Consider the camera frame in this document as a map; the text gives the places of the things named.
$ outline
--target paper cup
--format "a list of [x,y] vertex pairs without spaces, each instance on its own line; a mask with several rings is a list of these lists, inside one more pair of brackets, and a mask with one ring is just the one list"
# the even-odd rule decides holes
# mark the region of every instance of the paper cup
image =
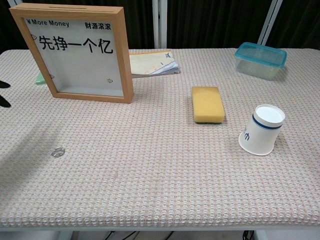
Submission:
[[285,117],[285,113],[276,106],[257,106],[239,135],[240,146],[247,152],[259,156],[271,153]]

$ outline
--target wooden picture frame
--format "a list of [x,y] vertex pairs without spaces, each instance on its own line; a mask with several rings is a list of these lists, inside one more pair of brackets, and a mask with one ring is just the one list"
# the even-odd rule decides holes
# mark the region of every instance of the wooden picture frame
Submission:
[[[134,91],[123,7],[22,3],[10,8],[10,12],[20,32],[22,33],[22,36],[27,46],[29,47],[53,97],[117,103],[130,103],[132,101]],[[27,26],[26,19],[28,18],[51,20],[50,22],[52,22],[53,20],[77,20],[111,23],[112,32],[110,34],[113,34],[114,36],[113,44],[116,51],[115,56],[118,64],[120,75],[119,81],[121,82],[123,96],[58,91],[55,82],[52,79],[52,76],[50,75],[46,63],[40,53],[40,51],[42,50],[38,49],[39,46],[37,47],[36,42],[33,39],[34,36],[31,35],[29,26]]]

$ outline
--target blue lid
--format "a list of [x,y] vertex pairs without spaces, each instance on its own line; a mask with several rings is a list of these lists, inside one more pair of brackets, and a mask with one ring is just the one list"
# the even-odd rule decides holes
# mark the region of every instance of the blue lid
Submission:
[[278,48],[244,42],[236,51],[235,56],[250,62],[283,68],[287,59],[287,52]]

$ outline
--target clear plastic box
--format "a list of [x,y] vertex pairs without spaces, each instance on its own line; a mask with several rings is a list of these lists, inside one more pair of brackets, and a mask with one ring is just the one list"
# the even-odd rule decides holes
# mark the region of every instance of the clear plastic box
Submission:
[[244,42],[235,53],[236,70],[271,80],[285,66],[287,52],[278,48]]

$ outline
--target textured tablecloth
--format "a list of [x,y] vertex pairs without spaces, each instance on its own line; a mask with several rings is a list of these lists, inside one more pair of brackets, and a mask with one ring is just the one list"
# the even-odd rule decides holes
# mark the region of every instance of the textured tablecloth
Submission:
[[[0,227],[320,225],[320,51],[286,49],[272,81],[235,51],[173,50],[181,73],[134,79],[131,104],[53,98],[28,50],[4,52]],[[219,87],[222,124],[193,122],[192,86]],[[255,156],[238,136],[264,103],[286,119]]]

